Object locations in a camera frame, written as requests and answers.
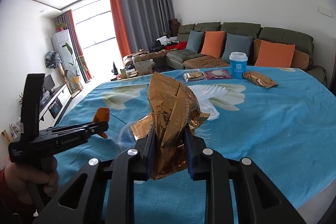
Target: gold foil package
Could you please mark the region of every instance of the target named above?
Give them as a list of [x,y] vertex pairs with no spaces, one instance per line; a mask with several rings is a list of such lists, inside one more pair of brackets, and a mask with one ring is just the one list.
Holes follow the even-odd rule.
[[152,112],[131,126],[135,139],[144,138],[152,125],[157,143],[152,179],[161,179],[186,169],[186,156],[181,141],[181,131],[189,124],[194,134],[207,120],[196,96],[184,84],[168,76],[154,73],[148,88]]
[[272,86],[278,85],[278,83],[273,81],[271,78],[256,71],[245,72],[243,73],[243,77],[246,78],[251,83],[258,86],[263,86],[267,89]]

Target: vase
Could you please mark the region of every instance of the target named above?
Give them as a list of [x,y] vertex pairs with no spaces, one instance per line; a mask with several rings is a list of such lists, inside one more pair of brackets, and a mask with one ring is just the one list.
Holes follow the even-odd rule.
[[79,90],[79,91],[82,91],[83,88],[82,88],[81,83],[79,82],[79,76],[74,77],[74,78],[73,78],[73,81],[77,84],[77,88],[78,88],[78,90]]

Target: light switch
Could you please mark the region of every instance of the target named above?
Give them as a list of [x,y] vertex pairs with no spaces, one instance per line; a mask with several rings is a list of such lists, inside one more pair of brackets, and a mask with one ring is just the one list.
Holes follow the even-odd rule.
[[323,7],[322,5],[318,5],[318,11],[319,13],[326,15],[328,17],[334,17],[332,10],[329,8]]

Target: curtain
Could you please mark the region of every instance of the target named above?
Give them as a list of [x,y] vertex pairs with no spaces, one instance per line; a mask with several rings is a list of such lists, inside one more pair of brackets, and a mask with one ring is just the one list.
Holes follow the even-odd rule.
[[132,52],[147,50],[162,32],[169,31],[169,20],[174,18],[172,0],[120,0],[120,3]]
[[58,23],[64,22],[64,23],[67,24],[65,29],[69,30],[70,38],[71,38],[71,41],[72,41],[72,46],[73,46],[73,49],[74,49],[74,52],[75,52],[75,56],[76,56],[76,58],[78,56],[82,56],[82,58],[78,58],[77,61],[78,61],[79,69],[82,73],[83,79],[84,79],[85,83],[87,83],[90,79],[92,79],[92,76],[91,76],[91,74],[89,72],[89,69],[86,65],[85,59],[83,57],[82,48],[81,48],[81,46],[79,44],[79,41],[78,41],[78,37],[77,37],[77,34],[76,34],[76,30],[75,30],[74,19],[72,17],[72,10],[69,10],[69,11],[65,12],[64,14],[61,14],[60,16],[57,17],[57,20],[58,20]]
[[128,35],[126,33],[126,27],[121,3],[120,0],[110,0],[110,4],[115,30],[115,37],[117,39],[120,55],[121,57],[124,57],[130,55],[132,53],[132,50],[130,48]]

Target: orange curtain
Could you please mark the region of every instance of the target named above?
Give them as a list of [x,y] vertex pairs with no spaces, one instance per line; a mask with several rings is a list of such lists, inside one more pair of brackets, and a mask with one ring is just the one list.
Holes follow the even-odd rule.
[[126,32],[126,26],[121,7],[121,2],[120,0],[110,0],[110,3],[111,3],[111,12],[113,17],[115,36],[117,38],[120,55],[124,57],[130,55],[132,51],[129,45],[129,40]]

